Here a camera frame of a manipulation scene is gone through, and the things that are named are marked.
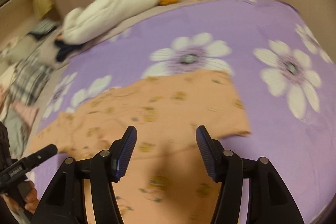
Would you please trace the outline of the person left hand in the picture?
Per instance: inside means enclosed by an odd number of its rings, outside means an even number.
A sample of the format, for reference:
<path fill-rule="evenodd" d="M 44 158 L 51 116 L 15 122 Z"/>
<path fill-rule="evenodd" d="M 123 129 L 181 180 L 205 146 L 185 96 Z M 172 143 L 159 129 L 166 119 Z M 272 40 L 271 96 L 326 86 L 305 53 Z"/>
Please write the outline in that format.
<path fill-rule="evenodd" d="M 38 193 L 32 181 L 27 181 L 27 183 L 29 184 L 31 189 L 25 197 L 25 209 L 30 213 L 34 214 L 39 204 Z"/>

